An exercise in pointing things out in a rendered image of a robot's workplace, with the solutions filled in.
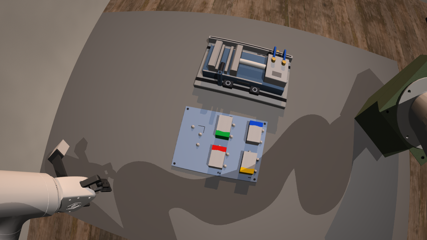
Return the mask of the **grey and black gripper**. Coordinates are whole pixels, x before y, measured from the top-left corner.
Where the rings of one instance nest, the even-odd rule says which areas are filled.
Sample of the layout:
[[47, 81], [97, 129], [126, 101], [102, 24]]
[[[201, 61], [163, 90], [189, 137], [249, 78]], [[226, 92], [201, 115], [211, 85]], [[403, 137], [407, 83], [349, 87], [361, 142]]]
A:
[[[52, 176], [51, 176], [52, 177]], [[53, 178], [58, 193], [58, 205], [55, 213], [74, 212], [82, 207], [90, 206], [96, 197], [95, 192], [111, 192], [107, 179], [100, 179], [98, 175], [90, 178], [80, 176]], [[92, 187], [92, 184], [97, 188]], [[89, 187], [89, 188], [88, 188]]]

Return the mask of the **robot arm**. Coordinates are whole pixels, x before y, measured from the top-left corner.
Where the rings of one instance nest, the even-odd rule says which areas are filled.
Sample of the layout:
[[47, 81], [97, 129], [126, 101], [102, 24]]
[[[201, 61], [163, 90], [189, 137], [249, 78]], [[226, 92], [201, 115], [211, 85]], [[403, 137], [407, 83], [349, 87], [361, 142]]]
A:
[[[427, 157], [427, 77], [404, 90], [397, 106], [397, 124], [404, 139], [423, 149]], [[62, 140], [48, 158], [57, 177], [68, 177], [62, 162], [68, 148]], [[57, 205], [57, 188], [47, 173], [0, 170], [0, 240], [19, 240], [27, 220], [52, 216]]]

